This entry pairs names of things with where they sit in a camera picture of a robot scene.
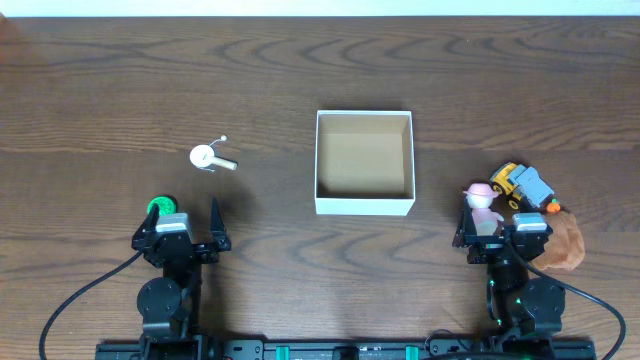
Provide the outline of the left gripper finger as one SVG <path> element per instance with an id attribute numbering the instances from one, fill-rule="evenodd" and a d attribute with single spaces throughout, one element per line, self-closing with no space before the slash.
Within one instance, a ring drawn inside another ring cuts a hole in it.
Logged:
<path id="1" fill-rule="evenodd" d="M 134 233 L 134 243 L 144 243 L 148 236 L 152 236 L 155 233 L 155 227 L 159 216 L 160 208 L 157 204 L 154 204 L 140 227 Z"/>
<path id="2" fill-rule="evenodd" d="M 216 243 L 228 242 L 228 233 L 220 215 L 219 205 L 216 198 L 212 199 L 209 232 Z"/>

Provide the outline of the brown plush toy orange top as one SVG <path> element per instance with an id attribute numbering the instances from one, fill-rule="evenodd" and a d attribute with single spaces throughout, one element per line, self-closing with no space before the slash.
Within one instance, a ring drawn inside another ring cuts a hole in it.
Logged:
<path id="1" fill-rule="evenodd" d="M 532 261 L 534 267 L 541 271 L 575 270 L 586 256 L 585 242 L 577 218 L 553 199 L 546 206 L 544 219 L 553 233 L 544 245 L 544 253 Z"/>

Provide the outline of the yellow grey toy truck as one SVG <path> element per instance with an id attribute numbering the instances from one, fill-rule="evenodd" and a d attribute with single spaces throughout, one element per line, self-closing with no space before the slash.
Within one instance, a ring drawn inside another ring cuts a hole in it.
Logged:
<path id="1" fill-rule="evenodd" d="M 491 188 L 516 211 L 538 211 L 554 199 L 554 191 L 531 166 L 513 162 L 502 165 L 489 179 Z"/>

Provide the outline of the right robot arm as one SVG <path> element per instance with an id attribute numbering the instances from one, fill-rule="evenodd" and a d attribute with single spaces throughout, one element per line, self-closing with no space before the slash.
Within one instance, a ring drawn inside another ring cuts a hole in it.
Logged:
<path id="1" fill-rule="evenodd" d="M 552 228 L 537 212 L 517 213 L 513 220 L 492 235 L 481 235 L 465 204 L 452 242 L 468 250 L 468 263 L 487 266 L 487 309 L 499 323 L 499 332 L 488 340 L 493 351 L 508 341 L 544 339 L 562 329 L 565 291 L 541 277 L 532 279 L 527 269 L 544 253 Z"/>

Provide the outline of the pink duck toy with hat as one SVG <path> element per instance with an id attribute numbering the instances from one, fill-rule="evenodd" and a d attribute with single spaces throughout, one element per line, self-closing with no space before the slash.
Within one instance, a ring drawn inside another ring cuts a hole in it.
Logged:
<path id="1" fill-rule="evenodd" d="M 464 191 L 471 208 L 472 219 L 479 236 L 494 235 L 504 217 L 491 210 L 493 201 L 499 196 L 489 184 L 473 183 Z"/>

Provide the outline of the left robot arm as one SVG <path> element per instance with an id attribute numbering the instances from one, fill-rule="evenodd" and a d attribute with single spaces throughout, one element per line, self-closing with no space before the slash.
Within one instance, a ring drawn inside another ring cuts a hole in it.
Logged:
<path id="1" fill-rule="evenodd" d="M 194 243 L 186 213 L 162 215 L 157 204 L 132 237 L 131 246 L 162 275 L 144 284 L 137 295 L 143 319 L 139 339 L 142 360 L 206 360 L 221 357 L 220 345 L 199 326 L 202 267 L 219 261 L 231 240 L 212 200 L 212 240 Z"/>

